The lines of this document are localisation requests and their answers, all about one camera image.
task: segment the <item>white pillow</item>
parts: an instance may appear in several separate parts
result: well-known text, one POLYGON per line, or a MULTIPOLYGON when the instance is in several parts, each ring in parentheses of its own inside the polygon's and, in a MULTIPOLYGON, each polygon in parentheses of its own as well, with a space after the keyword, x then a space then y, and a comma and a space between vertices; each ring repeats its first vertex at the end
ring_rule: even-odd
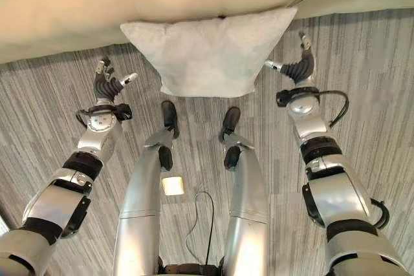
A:
POLYGON ((132 22, 121 30, 158 70, 162 92, 238 97, 254 92, 257 74, 296 10, 175 24, 132 22))

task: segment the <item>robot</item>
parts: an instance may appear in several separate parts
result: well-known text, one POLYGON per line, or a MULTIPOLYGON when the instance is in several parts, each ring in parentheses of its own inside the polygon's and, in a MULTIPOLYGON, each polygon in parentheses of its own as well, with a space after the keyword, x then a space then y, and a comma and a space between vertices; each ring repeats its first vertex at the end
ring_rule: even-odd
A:
MULTIPOLYGON (((349 103, 340 91, 319 91, 313 75, 316 60, 308 37, 301 32, 301 61, 265 65, 290 77, 291 90, 277 93, 286 107, 303 161, 308 183, 302 187, 307 212, 326 231, 327 276, 409 275, 391 243, 381 233, 389 213, 369 198, 331 131, 349 103), (345 105, 330 123, 320 114, 320 96, 341 94, 345 105), (383 211, 376 224, 369 222, 371 204, 383 211)), ((60 239, 80 228, 91 203, 94 180, 113 154, 122 134, 121 123, 132 118, 128 105, 115 105, 117 94, 137 74, 113 77, 110 61, 96 69, 96 104, 76 117, 86 128, 77 149, 58 169, 45 188, 29 202, 19 229, 0 237, 0 275, 43 275, 60 239), (82 115, 88 116, 87 123, 82 115)), ((224 145, 224 166, 235 175, 224 257, 218 266, 181 264, 164 266, 158 256, 160 228, 160 174, 173 165, 171 148, 179 137, 174 104, 161 105, 164 125, 145 142, 133 170, 120 213, 113 275, 268 275, 268 202, 255 147, 235 133, 240 110, 230 108, 219 140, 224 145)))

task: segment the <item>floor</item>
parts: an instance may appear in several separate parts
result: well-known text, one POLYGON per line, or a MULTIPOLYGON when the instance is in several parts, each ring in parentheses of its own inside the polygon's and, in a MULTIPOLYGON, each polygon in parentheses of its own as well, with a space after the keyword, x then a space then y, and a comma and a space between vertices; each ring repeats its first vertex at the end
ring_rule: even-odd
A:
MULTIPOLYGON (((298 30, 312 38, 321 90, 349 94, 348 115, 334 128, 338 143, 356 167, 372 197, 385 200, 391 222, 384 230, 414 273, 414 10, 323 16, 294 21, 271 54, 274 60, 299 57, 298 30)), ((242 98, 174 98, 159 92, 160 78, 132 45, 58 54, 0 65, 0 199, 9 225, 19 225, 30 197, 71 154, 83 128, 73 112, 93 104, 96 62, 108 55, 119 76, 136 71, 138 81, 119 102, 134 118, 124 123, 114 155, 94 185, 87 218, 73 239, 63 240, 50 263, 50 275, 110 275, 117 217, 144 140, 161 128, 160 103, 177 107, 180 138, 174 142, 174 168, 186 193, 162 197, 160 256, 164 263, 193 262, 183 238, 195 218, 194 194, 208 191, 215 202, 210 262, 223 256, 232 174, 224 170, 217 139, 231 105, 241 108, 238 132, 252 140, 265 176, 270 202, 270 275, 323 275, 324 230, 308 219, 301 199, 305 183, 287 113, 276 92, 289 79, 263 69, 256 91, 242 98)), ((332 118, 339 98, 321 100, 332 118)), ((211 207, 200 198, 201 221, 190 239, 203 257, 211 207)))

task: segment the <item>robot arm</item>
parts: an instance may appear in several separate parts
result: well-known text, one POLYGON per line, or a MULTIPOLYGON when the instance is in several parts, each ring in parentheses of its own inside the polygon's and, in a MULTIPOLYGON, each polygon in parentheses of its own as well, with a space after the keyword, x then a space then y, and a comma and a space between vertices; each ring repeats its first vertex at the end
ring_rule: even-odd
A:
POLYGON ((0 275, 43 275, 57 241, 79 230, 91 203, 88 196, 93 182, 122 134, 121 122, 132 118, 128 105, 113 102, 137 74, 117 80, 112 77, 114 70, 109 68, 110 63, 103 58, 96 69, 96 105, 76 115, 87 128, 78 148, 29 202, 21 228, 0 238, 0 275), (87 124, 81 113, 88 115, 87 124))
MULTIPOLYGON (((326 228, 328 275, 409 275, 391 243, 369 222, 370 198, 336 143, 331 127, 320 114, 320 92, 313 79, 315 60, 304 33, 302 60, 291 65, 267 61, 295 82, 295 88, 277 94, 286 107, 294 136, 306 164, 308 183, 302 194, 310 218, 326 228)), ((345 105, 340 116, 346 112, 345 105)))

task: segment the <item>black cable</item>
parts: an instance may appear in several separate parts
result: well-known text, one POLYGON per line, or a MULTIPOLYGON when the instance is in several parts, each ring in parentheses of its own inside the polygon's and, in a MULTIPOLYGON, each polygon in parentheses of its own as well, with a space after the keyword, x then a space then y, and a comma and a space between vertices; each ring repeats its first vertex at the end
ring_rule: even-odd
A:
POLYGON ((381 217, 380 220, 378 220, 375 224, 374 227, 376 227, 377 229, 383 229, 384 227, 387 226, 388 222, 389 222, 389 210, 388 208, 384 205, 384 201, 377 201, 374 198, 371 199, 371 204, 375 205, 376 207, 381 209, 381 217))
POLYGON ((81 123, 84 128, 87 129, 88 126, 86 125, 85 121, 82 119, 81 114, 84 115, 84 116, 88 116, 89 113, 84 109, 79 109, 75 112, 75 117, 76 117, 77 121, 79 123, 81 123))
POLYGON ((195 196, 194 196, 194 205, 195 205, 195 222, 194 222, 194 225, 193 225, 193 227, 190 229, 190 231, 188 232, 188 234, 186 235, 186 238, 184 239, 184 245, 185 245, 185 247, 186 247, 186 249, 188 250, 188 252, 193 256, 193 258, 195 259, 195 260, 197 260, 200 264, 202 264, 202 261, 199 259, 199 258, 197 258, 197 256, 189 249, 189 247, 188 247, 188 245, 187 245, 187 239, 188 239, 188 237, 189 237, 189 235, 191 234, 191 233, 193 233, 193 231, 194 231, 194 229, 195 229, 195 226, 197 225, 197 222, 199 221, 199 210, 198 210, 198 207, 197 207, 197 196, 199 196, 200 194, 206 194, 206 195, 208 195, 208 197, 210 198, 210 201, 212 202, 212 209, 213 209, 213 211, 212 211, 212 224, 211 224, 211 227, 210 227, 210 236, 208 237, 208 247, 207 247, 207 255, 206 255, 206 264, 205 265, 208 265, 208 257, 209 257, 209 255, 210 255, 210 247, 211 247, 211 245, 212 245, 212 235, 213 235, 213 223, 214 223, 214 202, 213 202, 213 198, 212 198, 212 196, 208 193, 208 192, 206 192, 206 191, 200 191, 200 192, 198 192, 195 196))
POLYGON ((348 108, 349 108, 349 98, 347 93, 342 92, 341 90, 323 90, 323 91, 312 91, 312 90, 306 90, 303 93, 293 97, 292 99, 298 99, 298 98, 302 98, 302 97, 306 97, 309 96, 309 94, 315 95, 315 96, 319 96, 319 95, 326 95, 326 94, 337 94, 337 95, 341 95, 345 98, 345 103, 342 106, 341 111, 338 113, 338 115, 329 122, 329 127, 332 128, 334 127, 335 124, 337 124, 339 122, 339 120, 341 120, 343 118, 343 116, 346 115, 348 108))

